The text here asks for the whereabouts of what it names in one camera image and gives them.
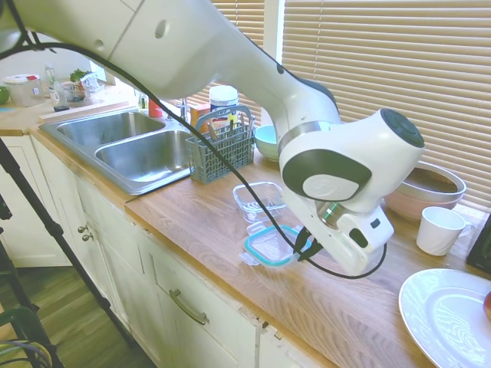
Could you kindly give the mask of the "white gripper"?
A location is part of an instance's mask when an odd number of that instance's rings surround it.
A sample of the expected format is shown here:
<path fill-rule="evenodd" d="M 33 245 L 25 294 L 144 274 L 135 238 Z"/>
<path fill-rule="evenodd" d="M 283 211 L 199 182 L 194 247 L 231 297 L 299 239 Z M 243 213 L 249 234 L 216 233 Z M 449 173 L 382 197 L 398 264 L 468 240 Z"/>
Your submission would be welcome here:
<path fill-rule="evenodd" d="M 383 255 L 384 246 L 394 234 L 380 205 L 358 213 L 340 202 L 307 199 L 289 189 L 283 191 L 283 200 L 304 226 L 296 238 L 296 248 L 303 249 L 310 237 L 314 239 L 299 261 L 309 260 L 325 249 L 349 276 L 361 276 Z"/>

